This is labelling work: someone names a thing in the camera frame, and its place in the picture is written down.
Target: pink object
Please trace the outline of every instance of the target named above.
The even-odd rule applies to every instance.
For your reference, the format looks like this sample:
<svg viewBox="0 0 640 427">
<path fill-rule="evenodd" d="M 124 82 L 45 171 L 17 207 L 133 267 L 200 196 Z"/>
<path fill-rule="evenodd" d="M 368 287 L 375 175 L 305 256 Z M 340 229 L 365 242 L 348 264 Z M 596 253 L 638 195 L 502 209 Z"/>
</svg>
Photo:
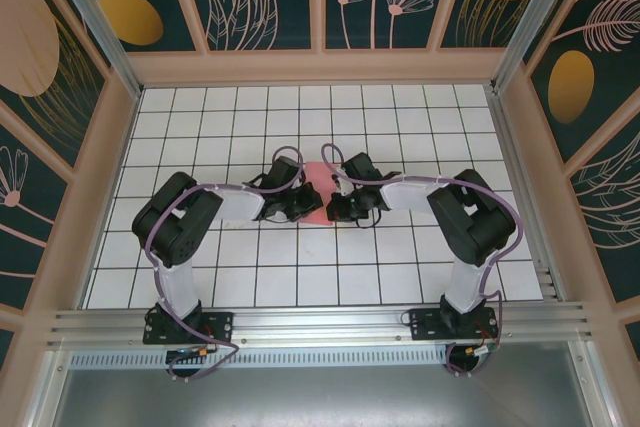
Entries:
<svg viewBox="0 0 640 427">
<path fill-rule="evenodd" d="M 331 178 L 331 171 L 324 162 L 307 162 L 304 166 L 304 173 L 307 176 L 307 182 L 313 183 L 313 188 L 322 197 L 324 206 L 312 212 L 311 215 L 300 219 L 300 222 L 315 225 L 332 225 L 333 222 L 327 219 L 326 207 L 331 200 L 331 194 L 336 192 L 338 188 Z"/>
</svg>

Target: white grid mat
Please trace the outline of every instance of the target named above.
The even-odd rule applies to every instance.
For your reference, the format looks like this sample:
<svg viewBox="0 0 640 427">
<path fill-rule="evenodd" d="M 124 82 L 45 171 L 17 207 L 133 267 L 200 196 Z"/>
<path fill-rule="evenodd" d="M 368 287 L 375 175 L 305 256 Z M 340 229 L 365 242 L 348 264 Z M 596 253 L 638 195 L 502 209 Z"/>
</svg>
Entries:
<svg viewBox="0 0 640 427">
<path fill-rule="evenodd" d="M 155 302 L 151 266 L 130 228 L 171 174 L 240 183 L 268 170 L 282 145 L 320 161 L 329 141 L 347 159 L 368 152 L 383 174 L 475 168 L 515 206 L 479 85 L 147 89 L 85 307 Z M 215 222 L 194 257 L 194 276 L 205 307 L 404 304 L 437 302 L 451 262 L 433 216 L 397 211 L 368 230 Z M 498 288 L 507 301 L 542 299 L 526 239 L 490 275 L 487 292 Z"/>
</svg>

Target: white tile floor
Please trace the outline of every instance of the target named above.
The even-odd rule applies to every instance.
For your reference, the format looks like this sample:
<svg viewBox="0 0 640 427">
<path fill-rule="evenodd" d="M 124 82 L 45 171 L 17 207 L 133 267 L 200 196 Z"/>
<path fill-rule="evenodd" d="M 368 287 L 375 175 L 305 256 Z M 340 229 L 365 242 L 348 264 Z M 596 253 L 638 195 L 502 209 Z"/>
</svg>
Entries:
<svg viewBox="0 0 640 427">
<path fill-rule="evenodd" d="M 367 151 L 383 173 L 452 176 L 473 167 L 515 206 L 479 85 L 148 89 L 133 132 L 88 308 L 155 302 L 130 226 L 172 173 L 248 181 L 282 145 L 319 161 L 320 146 L 333 141 L 347 158 Z M 401 211 L 371 230 L 214 222 L 193 259 L 203 305 L 231 308 L 437 302 L 451 261 L 433 216 Z M 492 272 L 487 291 L 498 288 L 507 301 L 542 298 L 526 242 Z"/>
</svg>

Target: purple cable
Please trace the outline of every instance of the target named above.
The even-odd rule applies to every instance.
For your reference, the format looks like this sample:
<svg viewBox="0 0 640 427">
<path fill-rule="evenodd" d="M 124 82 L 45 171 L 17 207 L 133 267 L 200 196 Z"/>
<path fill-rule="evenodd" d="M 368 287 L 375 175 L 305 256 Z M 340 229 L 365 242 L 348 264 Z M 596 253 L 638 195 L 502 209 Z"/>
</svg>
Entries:
<svg viewBox="0 0 640 427">
<path fill-rule="evenodd" d="M 352 184 L 359 184 L 359 185 L 388 185 L 388 184 L 396 184 L 396 183 L 400 183 L 400 182 L 405 182 L 405 181 L 418 181 L 418 182 L 429 182 L 429 183 L 436 183 L 436 184 L 454 184 L 454 185 L 459 185 L 461 187 L 466 187 L 469 189 L 474 189 L 477 192 L 480 192 L 482 194 L 485 194 L 489 197 L 491 197 L 492 199 L 496 200 L 497 202 L 499 202 L 500 204 L 502 204 L 507 211 L 511 214 L 511 216 L 513 217 L 513 220 L 516 223 L 516 227 L 517 227 L 517 235 L 516 235 L 516 240 L 506 249 L 501 250 L 500 252 L 497 252 L 495 254 L 493 254 L 493 256 L 489 259 L 489 263 L 487 264 L 487 268 L 485 269 L 483 275 L 482 275 L 482 279 L 480 280 L 480 288 L 479 288 L 479 292 L 480 295 L 483 299 L 492 299 L 494 297 L 498 297 L 498 337 L 496 338 L 496 344 L 500 344 L 500 338 L 502 336 L 502 292 L 500 292 L 500 290 L 496 290 L 494 293 L 492 294 L 485 294 L 484 293 L 484 289 L 487 285 L 487 279 L 489 278 L 489 274 L 491 273 L 491 269 L 493 268 L 494 265 L 496 265 L 496 263 L 502 259 L 505 255 L 508 255 L 510 252 L 513 252 L 513 250 L 518 246 L 518 244 L 520 244 L 520 242 L 522 241 L 522 237 L 524 235 L 524 225 L 522 224 L 522 219 L 520 219 L 520 216 L 518 215 L 518 213 L 515 211 L 515 209 L 513 207 L 511 207 L 511 205 L 504 200 L 502 197 L 500 197 L 498 194 L 496 194 L 495 192 L 493 192 L 490 189 L 486 189 L 484 187 L 482 187 L 481 185 L 477 185 L 474 184 L 472 182 L 466 182 L 464 180 L 458 180 L 458 179 L 450 179 L 447 177 L 428 177 L 428 176 L 424 176 L 424 175 L 402 175 L 400 177 L 396 177 L 396 178 L 392 178 L 392 179 L 387 179 L 387 180 L 358 180 L 358 179 L 352 179 L 348 176 L 346 176 L 345 174 L 343 174 L 342 172 L 340 172 L 338 169 L 336 169 L 333 164 L 331 162 L 329 162 L 329 160 L 327 159 L 327 156 L 325 155 L 325 149 L 327 148 L 331 148 L 333 149 L 338 156 L 340 157 L 340 163 L 344 163 L 344 155 L 342 153 L 342 151 L 340 150 L 340 148 L 338 146 L 336 146 L 335 144 L 332 144 L 330 142 L 327 142 L 326 144 L 324 144 L 320 150 L 320 155 L 322 156 L 322 160 L 325 163 L 325 165 L 327 166 L 327 168 L 331 171 L 331 173 L 335 174 L 336 176 L 338 176 L 339 178 L 346 180 L 348 182 L 351 182 Z M 451 351 L 453 350 L 453 348 L 456 346 L 456 343 L 452 343 L 447 347 L 447 353 L 445 356 L 445 367 L 446 369 L 451 372 L 454 375 L 458 375 L 460 373 L 466 373 L 467 376 L 471 376 L 471 373 L 469 372 L 464 372 L 462 369 L 458 368 L 457 366 L 453 365 L 450 361 L 450 357 L 451 357 Z M 484 366 L 487 364 L 487 361 L 489 359 L 486 359 L 482 365 L 480 367 L 478 367 L 476 369 L 476 372 L 478 372 L 480 369 L 484 368 Z"/>
<path fill-rule="evenodd" d="M 151 232 L 149 232 L 149 237 L 147 238 L 147 242 L 145 243 L 144 246 L 144 253 L 147 256 L 147 259 L 149 259 L 149 262 L 151 262 L 151 264 L 153 265 L 153 278 L 154 278 L 154 282 L 156 284 L 156 289 L 158 290 L 158 295 L 160 296 L 160 305 L 167 311 L 167 313 L 171 316 L 171 318 L 173 318 L 173 320 L 180 326 L 182 327 L 184 330 L 186 330 L 187 332 L 189 332 L 191 335 L 198 337 L 199 339 L 204 340 L 207 344 L 213 344 L 213 345 L 219 345 L 222 347 L 229 347 L 230 349 L 232 349 L 232 351 L 230 353 L 228 353 L 227 355 L 225 355 L 222 359 L 220 359 L 218 362 L 216 362 L 214 365 L 212 365 L 211 367 L 205 369 L 205 370 L 200 370 L 198 372 L 196 372 L 195 374 L 193 374 L 190 377 L 178 377 L 174 372 L 173 372 L 173 367 L 175 366 L 176 362 L 179 362 L 180 360 L 186 358 L 189 356 L 189 354 L 185 354 L 183 356 L 178 356 L 176 357 L 171 364 L 169 364 L 169 374 L 171 375 L 172 379 L 174 381 L 176 380 L 180 380 L 181 382 L 189 382 L 189 380 L 198 380 L 201 379 L 202 377 L 205 377 L 207 375 L 209 375 L 211 372 L 213 372 L 214 370 L 216 370 L 220 365 L 222 365 L 223 363 L 225 363 L 227 360 L 229 360 L 231 357 L 233 357 L 238 350 L 240 350 L 240 348 L 236 345 L 236 344 L 232 344 L 231 342 L 225 342 L 223 340 L 217 340 L 217 339 L 213 339 L 205 334 L 202 334 L 200 332 L 198 332 L 197 330 L 189 327 L 187 324 L 185 324 L 182 319 L 176 314 L 175 310 L 173 310 L 173 307 L 171 306 L 171 304 L 166 300 L 165 297 L 165 292 L 164 289 L 162 288 L 162 284 L 160 282 L 160 262 L 158 261 L 158 259 L 153 256 L 151 254 L 151 244 L 153 242 L 153 239 L 155 238 L 156 234 L 158 233 L 158 230 L 160 229 L 160 226 L 163 224 L 163 222 L 165 220 L 167 220 L 167 218 L 169 217 L 169 215 L 171 215 L 171 213 L 173 212 L 173 209 L 175 209 L 182 201 L 184 201 L 187 197 L 189 197 L 191 194 L 193 194 L 194 192 L 198 192 L 200 190 L 246 190 L 249 192 L 253 192 L 256 194 L 275 194 L 278 192 L 282 192 L 283 190 L 288 189 L 289 187 L 291 187 L 296 181 L 298 181 L 301 177 L 302 177 L 302 173 L 304 170 L 304 166 L 303 166 L 303 159 L 302 159 L 302 153 L 296 149 L 295 147 L 289 146 L 289 145 L 285 145 L 283 147 L 280 147 L 278 150 L 276 150 L 273 153 L 273 158 L 272 158 L 272 162 L 275 161 L 276 156 L 282 152 L 283 150 L 292 150 L 294 151 L 297 156 L 298 156 L 298 172 L 296 172 L 296 175 L 293 177 L 293 179 L 291 179 L 289 182 L 287 182 L 286 184 L 277 187 L 275 189 L 259 189 L 259 188 L 254 188 L 254 187 L 247 187 L 245 185 L 233 185 L 233 184 L 200 184 L 200 185 L 196 185 L 194 187 L 191 187 L 190 189 L 185 190 L 182 194 L 180 194 L 178 196 L 178 198 L 176 200 L 174 200 L 171 205 L 169 205 L 169 207 L 167 207 L 167 209 L 160 215 L 160 217 L 158 218 L 157 222 L 154 224 L 153 228 L 151 229 Z"/>
</svg>

